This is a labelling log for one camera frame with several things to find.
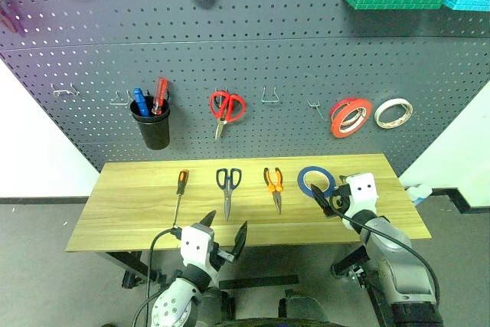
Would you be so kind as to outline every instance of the wire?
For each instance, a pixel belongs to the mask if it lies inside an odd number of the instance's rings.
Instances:
[[[427,262],[420,254],[418,254],[415,250],[413,250],[412,248],[410,248],[409,246],[407,246],[406,244],[403,244],[401,241],[395,239],[394,237],[391,237],[390,235],[388,234],[385,234],[384,232],[382,231],[379,231],[379,230],[376,230],[372,227],[369,227],[367,225],[364,225],[364,224],[361,224],[357,221],[355,221],[354,219],[352,219],[352,217],[349,217],[349,216],[345,216],[344,214],[342,214],[339,210],[337,210],[337,208],[334,207],[334,203],[333,203],[333,195],[330,196],[330,198],[328,199],[328,203],[330,204],[330,208],[335,212],[335,214],[337,214],[339,217],[351,222],[352,224],[356,224],[358,225],[359,227],[362,227],[363,229],[367,230],[367,231],[370,231],[371,233],[375,233],[376,235],[379,235],[380,237],[384,237],[385,239],[388,239],[389,241],[395,243],[396,245],[402,247],[403,249],[405,249],[406,251],[410,252],[411,254],[413,254],[420,262],[422,262],[422,264],[427,268],[427,271],[429,271],[430,273],[430,277],[432,277],[432,281],[433,281],[433,284],[434,284],[434,295],[436,297],[436,305],[439,306],[439,302],[440,302],[440,288],[439,288],[439,280],[437,279],[437,276],[436,276],[436,273],[434,272],[433,268],[430,266],[429,262]]]
[[[150,296],[147,300],[145,300],[143,302],[142,305],[139,306],[138,308],[138,311],[136,312],[135,316],[132,317],[132,324],[131,326],[132,327],[136,327],[136,322],[138,321],[138,317],[139,315],[141,314],[141,311],[143,310],[143,308],[145,308],[145,306],[148,306],[148,304],[155,298],[157,298],[158,296],[160,296],[161,293],[163,293],[164,290],[159,290],[157,291],[156,293],[154,293],[152,296]]]
[[[161,233],[157,234],[156,237],[153,238],[152,245],[150,246],[150,251],[148,253],[148,271],[146,274],[146,300],[150,297],[150,273],[152,272],[152,258],[153,258],[153,248],[155,247],[155,244],[160,237],[163,235],[169,233],[172,230],[172,228],[163,230]],[[145,313],[145,324],[144,326],[148,326],[148,315],[149,315],[149,305],[146,303],[146,313]]]

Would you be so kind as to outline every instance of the gray pegboard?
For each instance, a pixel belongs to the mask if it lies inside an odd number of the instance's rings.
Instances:
[[[81,152],[108,161],[384,152],[398,174],[488,80],[488,14],[354,11],[342,0],[7,0],[19,34],[0,28],[0,56]],[[171,81],[171,145],[148,150],[116,91]],[[51,93],[51,83],[80,91]],[[263,86],[281,104],[262,104]],[[214,141],[208,97],[248,103]],[[373,120],[335,139],[325,115],[346,96],[374,107],[402,96],[398,129]]]

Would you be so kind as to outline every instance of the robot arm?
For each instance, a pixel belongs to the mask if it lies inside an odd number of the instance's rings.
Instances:
[[[322,192],[312,185],[315,200],[327,217],[339,214],[344,226],[360,235],[378,272],[395,323],[399,326],[443,325],[426,267],[406,249],[412,248],[409,237],[385,217],[376,215],[378,196],[374,176],[364,173],[341,178],[346,184],[336,188],[333,194],[340,197],[338,208],[333,207],[333,198],[327,202]],[[359,225],[392,237],[405,247]]]
[[[153,327],[192,327],[198,318],[198,304],[209,286],[218,285],[218,271],[225,261],[238,259],[247,238],[247,223],[239,229],[235,246],[228,253],[214,242],[210,228],[216,211],[200,223],[177,228],[175,236],[181,241],[184,270],[170,287],[155,301],[152,310]]]

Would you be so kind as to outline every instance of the blue tape roll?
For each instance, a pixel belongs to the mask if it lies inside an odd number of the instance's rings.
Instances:
[[[308,166],[302,169],[298,174],[298,186],[299,189],[309,197],[313,198],[313,192],[305,183],[305,175],[308,172],[321,172],[328,179],[328,188],[323,191],[325,197],[330,197],[335,189],[335,179],[332,174],[327,172],[324,168],[319,168],[318,166]]]

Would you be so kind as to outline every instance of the orange pliers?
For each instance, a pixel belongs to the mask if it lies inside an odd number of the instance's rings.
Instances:
[[[276,168],[276,176],[277,176],[277,184],[273,184],[270,180],[269,168],[263,169],[263,180],[265,180],[267,184],[267,190],[273,194],[274,204],[276,205],[277,211],[281,214],[281,192],[284,190],[283,188],[283,174]]]

